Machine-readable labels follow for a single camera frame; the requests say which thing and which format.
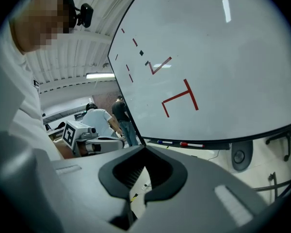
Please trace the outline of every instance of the marker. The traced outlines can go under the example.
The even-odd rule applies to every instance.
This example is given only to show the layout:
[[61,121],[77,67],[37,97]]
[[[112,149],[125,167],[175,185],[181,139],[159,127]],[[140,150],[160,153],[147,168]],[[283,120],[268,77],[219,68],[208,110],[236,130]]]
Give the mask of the marker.
[[198,148],[204,148],[205,147],[205,145],[203,145],[203,144],[193,144],[193,143],[186,143],[186,142],[180,142],[180,145],[183,146],[183,147],[187,147],[187,146],[198,147]]
[[166,141],[157,141],[157,143],[167,143],[167,144],[173,144],[174,142],[166,142]]

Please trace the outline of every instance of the blue marker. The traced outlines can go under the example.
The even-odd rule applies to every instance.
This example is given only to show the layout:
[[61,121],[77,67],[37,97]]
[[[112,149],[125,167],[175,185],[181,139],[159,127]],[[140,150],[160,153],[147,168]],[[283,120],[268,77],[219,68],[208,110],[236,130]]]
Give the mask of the blue marker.
[[167,143],[167,144],[173,144],[174,142],[166,142],[166,141],[157,141],[157,143]]

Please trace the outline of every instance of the whiteboard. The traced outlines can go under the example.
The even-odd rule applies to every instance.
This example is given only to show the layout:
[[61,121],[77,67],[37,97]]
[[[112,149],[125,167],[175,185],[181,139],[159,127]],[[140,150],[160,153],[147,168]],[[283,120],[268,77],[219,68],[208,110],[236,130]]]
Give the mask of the whiteboard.
[[108,57],[142,137],[224,140],[291,124],[291,29],[270,0],[135,0]]

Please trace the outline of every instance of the red marker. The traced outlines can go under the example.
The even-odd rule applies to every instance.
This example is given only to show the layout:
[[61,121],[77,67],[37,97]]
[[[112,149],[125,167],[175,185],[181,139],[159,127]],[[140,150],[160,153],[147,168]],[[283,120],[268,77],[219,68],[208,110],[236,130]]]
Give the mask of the red marker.
[[187,146],[198,147],[198,148],[204,148],[205,147],[205,145],[202,145],[202,144],[193,144],[193,143],[186,143],[186,142],[180,142],[180,145],[183,146],[183,147],[187,147]]

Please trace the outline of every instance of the hand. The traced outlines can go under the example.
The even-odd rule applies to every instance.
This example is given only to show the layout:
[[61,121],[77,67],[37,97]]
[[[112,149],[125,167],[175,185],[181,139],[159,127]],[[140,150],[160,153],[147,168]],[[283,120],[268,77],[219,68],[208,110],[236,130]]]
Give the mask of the hand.
[[122,136],[122,134],[123,134],[123,132],[121,131],[121,129],[118,129],[116,132],[117,132],[120,136]]

